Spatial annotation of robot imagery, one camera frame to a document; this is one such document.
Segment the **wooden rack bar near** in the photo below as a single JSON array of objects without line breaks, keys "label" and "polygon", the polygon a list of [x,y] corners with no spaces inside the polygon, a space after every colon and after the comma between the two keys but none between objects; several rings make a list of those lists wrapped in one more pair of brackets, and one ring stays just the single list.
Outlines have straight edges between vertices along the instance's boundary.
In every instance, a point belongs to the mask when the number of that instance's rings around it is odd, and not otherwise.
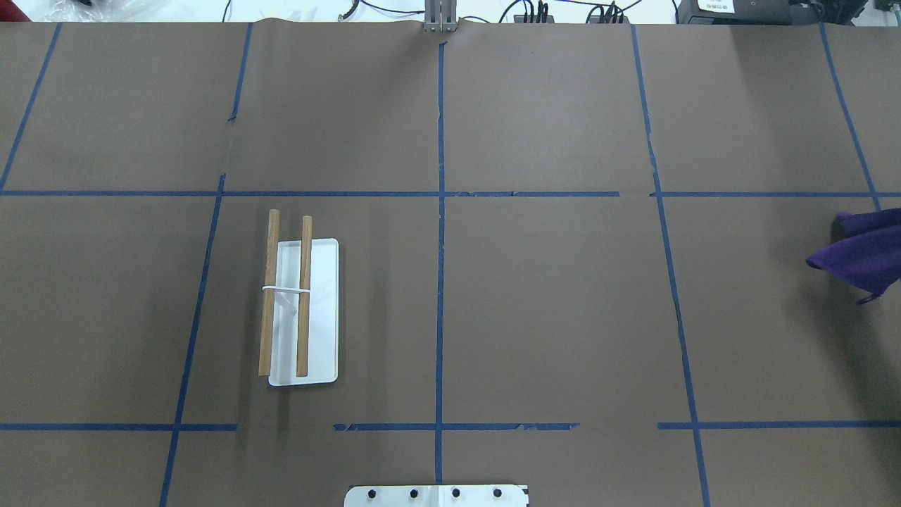
[{"label": "wooden rack bar near", "polygon": [[299,264],[299,286],[297,309],[297,341],[296,341],[296,375],[308,375],[310,303],[311,303],[311,264],[313,247],[313,217],[303,215],[301,218],[301,246]]}]

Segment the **white rack base tray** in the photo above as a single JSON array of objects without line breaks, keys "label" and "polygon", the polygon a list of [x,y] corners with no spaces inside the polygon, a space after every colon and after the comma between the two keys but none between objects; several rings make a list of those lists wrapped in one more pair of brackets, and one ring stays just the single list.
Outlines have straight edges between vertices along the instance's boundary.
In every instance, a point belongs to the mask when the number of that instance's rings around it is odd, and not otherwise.
[{"label": "white rack base tray", "polygon": [[340,357],[340,244],[315,239],[312,247],[308,375],[296,375],[297,309],[301,241],[279,242],[272,363],[268,384],[296,387],[333,383]]}]

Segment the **aluminium frame post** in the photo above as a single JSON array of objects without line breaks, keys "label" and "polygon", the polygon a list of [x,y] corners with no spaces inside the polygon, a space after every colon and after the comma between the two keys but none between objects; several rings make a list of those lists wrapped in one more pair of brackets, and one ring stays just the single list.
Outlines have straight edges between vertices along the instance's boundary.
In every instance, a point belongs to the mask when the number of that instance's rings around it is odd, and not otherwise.
[{"label": "aluminium frame post", "polygon": [[456,0],[425,0],[424,31],[456,32],[459,27]]}]

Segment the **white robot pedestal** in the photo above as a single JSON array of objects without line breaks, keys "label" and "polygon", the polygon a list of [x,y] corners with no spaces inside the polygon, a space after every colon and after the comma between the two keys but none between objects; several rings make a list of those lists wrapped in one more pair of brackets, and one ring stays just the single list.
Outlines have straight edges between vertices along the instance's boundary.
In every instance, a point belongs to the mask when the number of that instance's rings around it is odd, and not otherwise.
[{"label": "white robot pedestal", "polygon": [[421,484],[352,487],[344,506],[529,506],[528,487],[517,484]]}]

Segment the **wooden rack bar far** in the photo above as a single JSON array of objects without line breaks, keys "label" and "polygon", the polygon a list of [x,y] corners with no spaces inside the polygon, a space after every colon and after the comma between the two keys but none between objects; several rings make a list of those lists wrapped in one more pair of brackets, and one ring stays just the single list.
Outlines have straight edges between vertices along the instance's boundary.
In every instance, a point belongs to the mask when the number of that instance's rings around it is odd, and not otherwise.
[{"label": "wooden rack bar far", "polygon": [[275,292],[277,280],[277,252],[279,251],[280,211],[270,209],[267,217],[266,263],[262,289],[262,318],[260,350],[258,350],[258,375],[270,375],[272,363],[272,338],[274,333]]}]

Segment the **wooden rack bar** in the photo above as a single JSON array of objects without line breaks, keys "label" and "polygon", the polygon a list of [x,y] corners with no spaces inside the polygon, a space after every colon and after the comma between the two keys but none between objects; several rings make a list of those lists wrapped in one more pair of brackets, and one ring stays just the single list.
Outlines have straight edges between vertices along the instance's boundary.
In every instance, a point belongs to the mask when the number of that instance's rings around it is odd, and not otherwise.
[{"label": "wooden rack bar", "polygon": [[262,318],[260,350],[258,350],[258,375],[270,375],[272,363],[272,338],[274,333],[275,292],[277,280],[277,252],[279,251],[280,211],[270,209],[267,217],[266,263],[262,289]]},{"label": "wooden rack bar", "polygon": [[299,286],[297,309],[297,341],[296,341],[296,375],[308,375],[310,303],[311,303],[311,264],[313,247],[313,217],[303,215],[301,218],[301,246],[299,264]]}]

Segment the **purple towel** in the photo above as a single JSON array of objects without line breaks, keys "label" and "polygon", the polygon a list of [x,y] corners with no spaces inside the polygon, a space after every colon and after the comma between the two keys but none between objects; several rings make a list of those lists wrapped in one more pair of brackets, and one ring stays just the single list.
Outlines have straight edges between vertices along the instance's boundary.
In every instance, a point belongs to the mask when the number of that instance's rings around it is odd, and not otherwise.
[{"label": "purple towel", "polygon": [[812,253],[807,265],[866,292],[860,306],[881,298],[900,279],[900,208],[840,212],[833,224],[842,238]]}]

